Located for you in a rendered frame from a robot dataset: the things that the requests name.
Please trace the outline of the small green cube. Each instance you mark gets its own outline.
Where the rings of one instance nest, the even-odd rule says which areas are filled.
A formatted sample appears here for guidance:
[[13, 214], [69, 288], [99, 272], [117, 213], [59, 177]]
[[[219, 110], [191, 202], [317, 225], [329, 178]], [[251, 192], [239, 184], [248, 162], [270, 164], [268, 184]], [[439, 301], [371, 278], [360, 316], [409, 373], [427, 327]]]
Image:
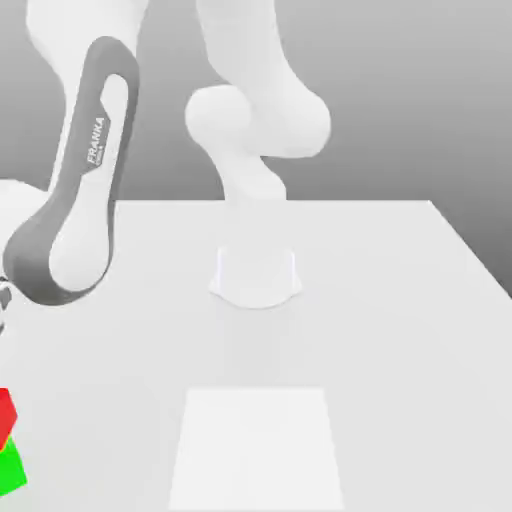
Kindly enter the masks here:
[[22, 459], [12, 437], [0, 450], [0, 497], [27, 484]]

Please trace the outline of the small red cube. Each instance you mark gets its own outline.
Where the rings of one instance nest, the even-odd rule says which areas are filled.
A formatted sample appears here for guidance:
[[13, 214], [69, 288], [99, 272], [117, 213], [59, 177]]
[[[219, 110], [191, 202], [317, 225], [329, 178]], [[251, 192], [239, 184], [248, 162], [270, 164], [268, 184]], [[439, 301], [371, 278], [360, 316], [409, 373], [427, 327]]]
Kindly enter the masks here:
[[9, 390], [0, 388], [0, 452], [5, 449], [17, 418], [17, 410]]

